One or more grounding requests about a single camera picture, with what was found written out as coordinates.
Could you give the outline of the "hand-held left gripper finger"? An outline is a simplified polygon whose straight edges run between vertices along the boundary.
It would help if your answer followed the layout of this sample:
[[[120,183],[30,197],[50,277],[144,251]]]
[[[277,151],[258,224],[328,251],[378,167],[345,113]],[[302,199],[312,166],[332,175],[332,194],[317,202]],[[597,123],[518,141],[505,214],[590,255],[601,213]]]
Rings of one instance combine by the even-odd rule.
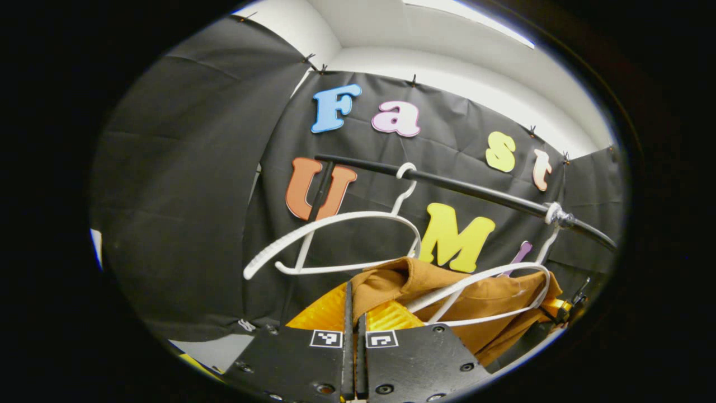
[[[351,285],[340,287],[338,330],[260,329],[223,373],[223,382],[258,402],[343,402],[355,398]]]
[[[356,375],[368,402],[443,402],[490,377],[450,326],[395,301],[361,316]]]

